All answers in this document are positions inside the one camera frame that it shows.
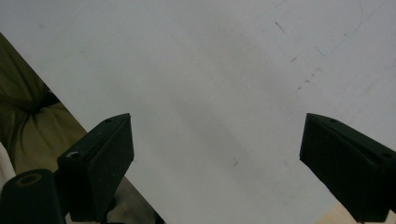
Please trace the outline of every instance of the beige floor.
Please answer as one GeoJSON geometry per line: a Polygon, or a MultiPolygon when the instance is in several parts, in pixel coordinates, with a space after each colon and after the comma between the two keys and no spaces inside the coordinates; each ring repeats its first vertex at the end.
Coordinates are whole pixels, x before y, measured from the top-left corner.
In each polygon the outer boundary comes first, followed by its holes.
{"type": "MultiPolygon", "coordinates": [[[[338,203],[325,216],[316,222],[316,224],[356,224],[357,222],[348,213],[343,205],[338,203]]],[[[395,224],[396,215],[390,211],[386,224],[395,224]]]]}

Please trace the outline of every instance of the person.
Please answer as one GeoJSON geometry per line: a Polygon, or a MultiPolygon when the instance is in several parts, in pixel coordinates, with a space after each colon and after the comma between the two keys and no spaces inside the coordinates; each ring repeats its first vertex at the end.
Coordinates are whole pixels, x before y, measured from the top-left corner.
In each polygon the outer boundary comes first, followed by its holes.
{"type": "MultiPolygon", "coordinates": [[[[14,175],[33,169],[57,170],[57,158],[85,134],[0,33],[0,192],[14,175]]],[[[117,205],[108,214],[109,221],[156,223],[153,208],[125,177],[115,198],[117,205]]]]}

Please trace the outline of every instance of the white table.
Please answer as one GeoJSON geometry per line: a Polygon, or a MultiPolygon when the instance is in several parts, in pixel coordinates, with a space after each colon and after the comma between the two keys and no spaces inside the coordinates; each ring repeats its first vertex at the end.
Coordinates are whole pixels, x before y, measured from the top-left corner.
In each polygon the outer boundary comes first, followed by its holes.
{"type": "Polygon", "coordinates": [[[0,32],[90,130],[132,114],[127,177],[168,223],[313,223],[305,113],[396,148],[396,1],[0,1],[0,32]]]}

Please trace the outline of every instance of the olive green fabric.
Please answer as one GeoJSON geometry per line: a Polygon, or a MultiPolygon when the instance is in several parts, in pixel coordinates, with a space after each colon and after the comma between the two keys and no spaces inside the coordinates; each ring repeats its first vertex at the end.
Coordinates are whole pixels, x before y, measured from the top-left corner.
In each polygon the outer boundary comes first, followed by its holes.
{"type": "Polygon", "coordinates": [[[45,168],[86,132],[58,103],[39,108],[49,88],[0,34],[0,142],[16,174],[45,168]]]}

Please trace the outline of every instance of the green pants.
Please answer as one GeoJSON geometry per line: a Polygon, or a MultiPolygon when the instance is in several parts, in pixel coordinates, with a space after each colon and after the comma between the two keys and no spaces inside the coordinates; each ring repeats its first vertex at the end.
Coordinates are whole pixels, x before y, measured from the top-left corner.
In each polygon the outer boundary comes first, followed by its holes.
{"type": "Polygon", "coordinates": [[[57,169],[86,132],[61,103],[40,108],[49,88],[0,34],[0,142],[16,174],[57,169]]]}

